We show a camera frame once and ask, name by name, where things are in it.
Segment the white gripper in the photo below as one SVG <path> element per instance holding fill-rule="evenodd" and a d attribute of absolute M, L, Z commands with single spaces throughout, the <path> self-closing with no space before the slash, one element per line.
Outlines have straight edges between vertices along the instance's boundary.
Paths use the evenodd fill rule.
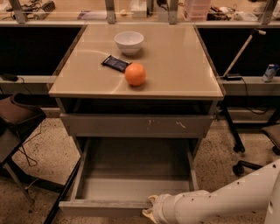
<path fill-rule="evenodd" d="M 171 197 L 170 194 L 150 196 L 151 208 L 144 209 L 142 214 L 155 224 L 171 224 L 172 220 L 168 212 Z"/>

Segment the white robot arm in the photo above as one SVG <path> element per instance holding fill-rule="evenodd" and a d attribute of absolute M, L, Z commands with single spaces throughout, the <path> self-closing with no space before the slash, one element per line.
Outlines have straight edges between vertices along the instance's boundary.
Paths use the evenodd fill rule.
<path fill-rule="evenodd" d="M 213 217 L 261 211 L 264 224 L 280 224 L 280 159 L 214 192 L 152 195 L 149 200 L 143 215 L 155 224 L 203 224 Z"/>

